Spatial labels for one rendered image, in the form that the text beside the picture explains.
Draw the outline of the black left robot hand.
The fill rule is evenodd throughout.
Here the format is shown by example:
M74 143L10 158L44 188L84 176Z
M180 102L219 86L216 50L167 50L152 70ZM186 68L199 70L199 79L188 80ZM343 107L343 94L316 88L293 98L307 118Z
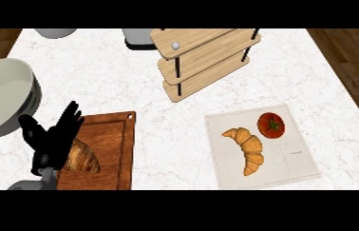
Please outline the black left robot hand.
M31 115L18 117L22 138L34 149L31 173L38 176L52 167L61 170L69 155L71 145L84 123L78 103L69 102L55 126L44 129Z

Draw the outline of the wooden tiered shelf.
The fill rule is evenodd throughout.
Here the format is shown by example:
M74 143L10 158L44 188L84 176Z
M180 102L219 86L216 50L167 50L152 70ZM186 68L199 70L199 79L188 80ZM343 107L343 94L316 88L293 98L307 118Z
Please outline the wooden tiered shelf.
M244 67L259 29L154 29L163 87L176 103Z

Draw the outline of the red tomato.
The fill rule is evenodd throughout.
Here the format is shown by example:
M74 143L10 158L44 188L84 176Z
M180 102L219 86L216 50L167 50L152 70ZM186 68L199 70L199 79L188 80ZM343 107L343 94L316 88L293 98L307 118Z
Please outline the red tomato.
M262 135L267 139L279 138L285 133L285 123L278 114L266 112L257 121L257 127Z

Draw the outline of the beige placemat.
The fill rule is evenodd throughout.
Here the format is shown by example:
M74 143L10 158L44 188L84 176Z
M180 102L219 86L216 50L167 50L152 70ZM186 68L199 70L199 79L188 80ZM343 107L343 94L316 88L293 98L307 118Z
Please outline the beige placemat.
M267 139L259 130L257 121L266 112L275 113L284 121L285 132L278 139ZM239 127L250 130L263 144L263 164L250 176L244 175L245 158L239 145L222 135L226 130ZM287 105L208 115L207 136L220 189L263 189L321 177Z

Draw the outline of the brown wooden cutting board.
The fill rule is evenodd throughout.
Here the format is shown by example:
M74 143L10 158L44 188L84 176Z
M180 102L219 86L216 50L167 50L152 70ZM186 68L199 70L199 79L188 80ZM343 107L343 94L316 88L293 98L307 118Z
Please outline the brown wooden cutting board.
M129 190L132 188L132 164L136 112L89 115L77 138L95 151L100 171L58 172L59 190Z

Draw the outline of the large grey-green bowl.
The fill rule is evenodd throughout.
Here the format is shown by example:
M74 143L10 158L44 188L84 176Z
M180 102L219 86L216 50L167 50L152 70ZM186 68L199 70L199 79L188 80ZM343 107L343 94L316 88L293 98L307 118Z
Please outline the large grey-green bowl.
M19 129L18 117L34 115L41 103L41 87L30 65L0 59L0 137Z

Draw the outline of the grey round vessel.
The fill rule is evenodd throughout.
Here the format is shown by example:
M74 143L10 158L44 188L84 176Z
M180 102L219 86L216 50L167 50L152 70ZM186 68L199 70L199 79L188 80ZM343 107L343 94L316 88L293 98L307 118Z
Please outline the grey round vessel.
M69 36L75 29L35 29L35 32L47 39L59 39Z

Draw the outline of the grey and black appliance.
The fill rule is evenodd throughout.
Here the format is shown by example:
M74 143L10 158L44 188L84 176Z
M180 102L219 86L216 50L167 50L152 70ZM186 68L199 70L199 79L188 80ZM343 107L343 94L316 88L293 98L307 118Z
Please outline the grey and black appliance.
M154 50L151 29L123 29L124 43L132 50Z

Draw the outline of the golden croissant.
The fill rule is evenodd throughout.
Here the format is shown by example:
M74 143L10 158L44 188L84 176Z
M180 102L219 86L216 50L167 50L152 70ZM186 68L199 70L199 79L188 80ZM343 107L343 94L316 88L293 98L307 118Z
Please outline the golden croissant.
M244 176L254 174L263 165L263 143L260 138L251 134L244 127L231 128L222 133L223 137L233 139L244 154Z

